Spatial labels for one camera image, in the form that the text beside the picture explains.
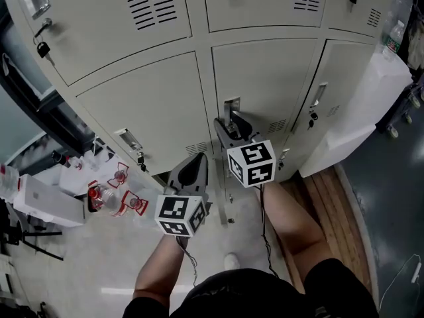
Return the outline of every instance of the floor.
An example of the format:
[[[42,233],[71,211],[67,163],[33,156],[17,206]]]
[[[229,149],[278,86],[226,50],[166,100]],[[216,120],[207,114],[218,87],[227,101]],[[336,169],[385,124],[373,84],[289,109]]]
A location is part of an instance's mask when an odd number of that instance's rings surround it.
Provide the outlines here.
[[[226,204],[228,218],[235,223],[221,225],[212,206],[205,225],[190,239],[188,250],[198,261],[199,284],[223,271],[223,259],[235,252],[243,268],[269,272],[266,247],[262,240],[260,207],[252,191],[233,204]],[[112,218],[90,215],[87,223],[64,230],[64,236],[40,242],[52,253],[64,256],[57,261],[35,254],[26,246],[8,246],[26,296],[36,309],[41,301],[59,318],[121,317],[131,300],[138,271],[156,247],[162,233],[151,221],[140,222],[131,214]],[[282,279],[289,275],[276,237],[267,230],[272,246],[272,265]],[[15,290],[21,293],[19,280]],[[193,287],[193,268],[184,258],[177,285],[171,296],[175,310]]]
[[[412,254],[424,257],[422,108],[412,114],[412,125],[403,121],[396,125],[398,139],[375,132],[342,162],[370,234],[380,298]],[[394,282],[384,298],[381,317],[411,317],[414,313],[418,289],[411,278],[417,263],[414,257]]]

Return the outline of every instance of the person's arm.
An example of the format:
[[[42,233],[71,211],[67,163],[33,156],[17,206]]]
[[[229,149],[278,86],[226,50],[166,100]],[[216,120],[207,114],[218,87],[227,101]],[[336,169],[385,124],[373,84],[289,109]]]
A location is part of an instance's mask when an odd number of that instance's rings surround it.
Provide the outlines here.
[[[304,282],[315,265],[334,258],[324,233],[281,185],[270,182],[262,187],[266,214],[279,238],[286,243]]]
[[[188,239],[181,238],[181,242],[186,247]],[[149,297],[169,308],[183,258],[175,236],[164,235],[138,274],[132,298]]]

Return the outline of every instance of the white sneaker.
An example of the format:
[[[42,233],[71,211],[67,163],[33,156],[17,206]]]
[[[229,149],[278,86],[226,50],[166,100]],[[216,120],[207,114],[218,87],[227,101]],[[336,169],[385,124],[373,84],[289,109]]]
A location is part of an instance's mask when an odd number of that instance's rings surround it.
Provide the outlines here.
[[[224,269],[225,271],[229,270],[238,270],[240,268],[240,262],[237,256],[234,253],[228,253],[224,258]]]

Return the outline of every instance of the cart wheel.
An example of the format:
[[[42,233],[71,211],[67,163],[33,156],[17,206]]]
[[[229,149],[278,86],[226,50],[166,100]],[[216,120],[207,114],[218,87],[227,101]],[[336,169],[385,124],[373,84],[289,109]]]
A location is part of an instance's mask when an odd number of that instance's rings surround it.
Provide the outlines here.
[[[387,131],[389,132],[389,134],[390,134],[390,136],[393,138],[393,139],[397,139],[398,138],[398,136],[399,136],[399,133],[398,133],[398,131],[393,127],[393,126],[389,126],[388,128],[387,128]]]
[[[405,113],[405,120],[408,124],[412,123],[412,118],[408,113]]]
[[[412,105],[413,105],[416,109],[418,109],[418,108],[421,106],[421,104],[419,103],[419,100],[416,98],[416,96],[411,95],[411,96],[409,97],[409,100],[411,101]]]

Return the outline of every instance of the white cabinet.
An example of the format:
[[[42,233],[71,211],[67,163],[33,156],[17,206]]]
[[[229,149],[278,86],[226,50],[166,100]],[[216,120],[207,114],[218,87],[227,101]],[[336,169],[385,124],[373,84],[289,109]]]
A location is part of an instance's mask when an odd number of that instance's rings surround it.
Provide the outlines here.
[[[52,19],[42,39],[68,85],[131,54],[191,36],[186,0],[50,0],[35,20],[20,2],[33,33]]]
[[[286,164],[292,166],[296,161],[298,169],[319,144],[324,134],[337,121],[339,113],[344,111],[353,96],[374,47],[369,44],[328,40],[317,73],[309,90],[305,105],[294,125],[284,148],[289,148]],[[316,113],[318,119],[313,127],[310,113]],[[284,174],[285,179],[291,174]]]
[[[127,129],[138,140],[151,175],[211,147],[194,53],[123,74],[78,100],[134,160],[119,131]]]
[[[327,0],[323,24],[326,27],[378,36],[391,0]]]
[[[206,0],[209,30],[256,26],[319,27],[325,0]]]
[[[273,143],[287,129],[308,72],[315,39],[241,42],[213,49],[218,106],[240,97],[240,110],[258,119]]]

